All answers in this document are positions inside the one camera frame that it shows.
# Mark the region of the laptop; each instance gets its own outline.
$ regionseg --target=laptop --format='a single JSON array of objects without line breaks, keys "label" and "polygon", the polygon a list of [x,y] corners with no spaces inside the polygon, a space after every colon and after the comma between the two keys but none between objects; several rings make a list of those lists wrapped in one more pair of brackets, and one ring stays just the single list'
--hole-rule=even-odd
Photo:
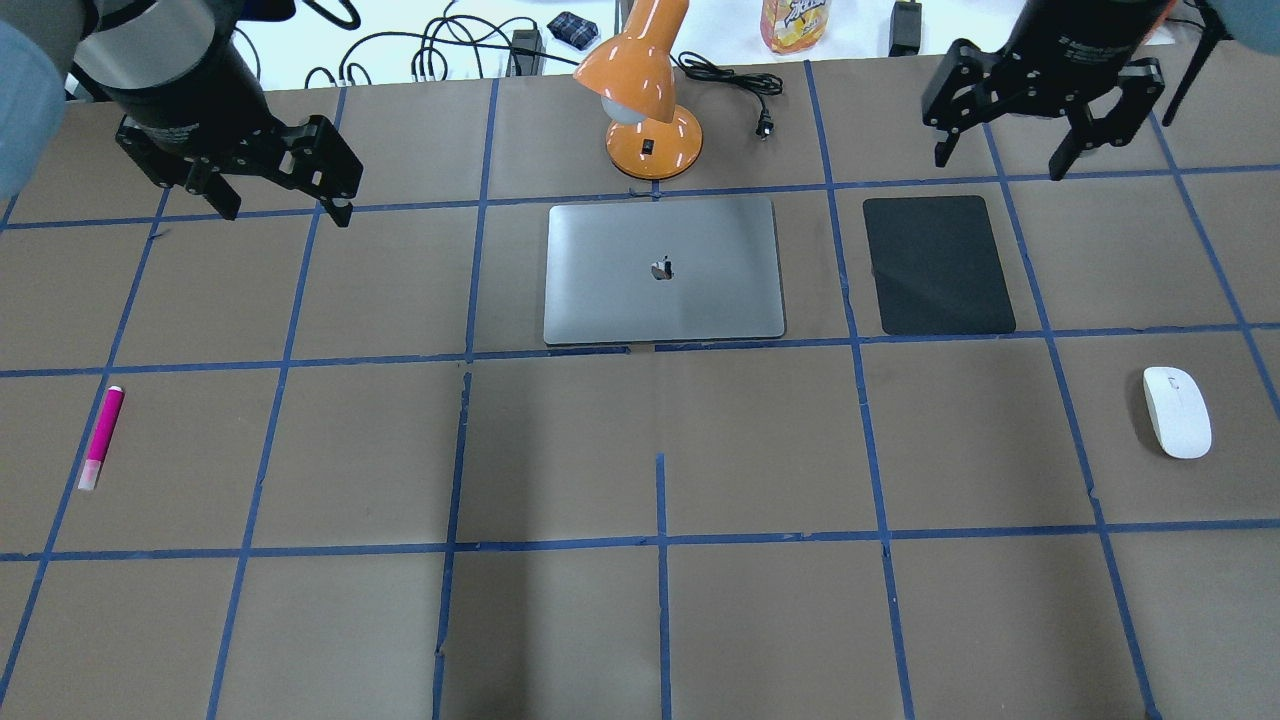
[{"label": "laptop", "polygon": [[547,345],[776,338],[783,332],[768,197],[550,209]]}]

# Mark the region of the black cable bundle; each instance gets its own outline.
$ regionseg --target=black cable bundle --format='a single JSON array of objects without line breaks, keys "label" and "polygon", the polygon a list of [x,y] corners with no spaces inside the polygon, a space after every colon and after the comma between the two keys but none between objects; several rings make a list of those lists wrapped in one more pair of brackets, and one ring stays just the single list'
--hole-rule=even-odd
[{"label": "black cable bundle", "polygon": [[755,135],[760,140],[768,140],[773,135],[773,117],[769,115],[769,106],[765,105],[764,97],[782,95],[782,78],[772,73],[737,74],[730,68],[721,68],[698,53],[687,50],[681,53],[678,58],[672,58],[672,61],[684,70],[689,79],[723,82],[755,95],[755,99],[760,101],[760,118],[755,123]]}]

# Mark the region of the orange desk lamp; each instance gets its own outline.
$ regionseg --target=orange desk lamp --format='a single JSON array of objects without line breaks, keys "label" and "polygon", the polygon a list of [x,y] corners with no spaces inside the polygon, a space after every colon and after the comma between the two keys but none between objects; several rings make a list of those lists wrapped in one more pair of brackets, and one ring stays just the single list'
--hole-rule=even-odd
[{"label": "orange desk lamp", "polygon": [[609,159],[641,179],[667,179],[703,151],[703,128],[676,105],[671,46],[689,0],[639,0],[622,32],[600,44],[573,72],[613,118],[604,135]]}]

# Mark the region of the marker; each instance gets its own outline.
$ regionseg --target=marker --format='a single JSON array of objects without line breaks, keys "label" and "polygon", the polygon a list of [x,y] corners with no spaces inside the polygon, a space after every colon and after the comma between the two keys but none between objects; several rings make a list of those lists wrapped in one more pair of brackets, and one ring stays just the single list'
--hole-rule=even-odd
[{"label": "marker", "polygon": [[88,445],[88,455],[84,456],[84,466],[81,468],[81,479],[77,489],[93,489],[97,486],[97,474],[102,470],[102,460],[106,460],[106,447],[111,445],[111,433],[115,430],[115,419],[120,415],[120,405],[124,404],[124,388],[111,386],[106,388],[106,397],[102,400],[102,411],[97,415],[97,427],[93,428],[93,441]]}]

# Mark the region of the white floor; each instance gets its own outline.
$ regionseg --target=white floor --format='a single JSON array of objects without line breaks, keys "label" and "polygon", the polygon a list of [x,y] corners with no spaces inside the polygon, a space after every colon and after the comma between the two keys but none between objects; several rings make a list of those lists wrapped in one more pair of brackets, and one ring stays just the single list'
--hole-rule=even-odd
[{"label": "white floor", "polygon": [[[774,55],[760,40],[760,0],[695,0],[676,38],[675,51],[692,50],[717,64],[756,64],[778,60],[824,60],[831,58],[879,58],[888,53],[890,0],[828,0],[831,24],[827,35],[813,49],[794,55]],[[328,5],[335,14],[340,8],[332,0]],[[422,32],[428,20],[438,17],[445,0],[355,0],[364,24],[353,32],[342,31],[300,6],[293,19],[283,23],[241,23],[253,38],[262,59],[262,87],[288,90],[302,87],[302,81],[314,67],[323,65],[337,74],[343,53],[365,35],[379,31]],[[922,54],[942,54],[956,37],[968,37],[980,47],[998,49],[1009,37],[1009,31],[1021,10],[1023,0],[925,0]],[[613,0],[461,0],[453,14],[474,14],[498,23],[508,18],[526,15],[543,28],[547,51],[571,60],[581,60],[584,53],[561,42],[545,29],[547,23],[561,12],[584,17],[608,37],[614,27]],[[512,23],[511,28],[527,27]],[[1152,44],[1172,42],[1174,35],[1161,28]],[[252,55],[243,38],[237,46],[248,58]],[[379,37],[360,46],[352,60],[369,70],[374,83],[410,82],[410,56],[417,50],[411,37]],[[451,78],[479,77],[475,55],[466,47],[445,49]],[[485,50],[481,63],[485,77],[500,74],[506,67],[506,51]],[[544,74],[567,73],[572,65],[548,60]]]}]

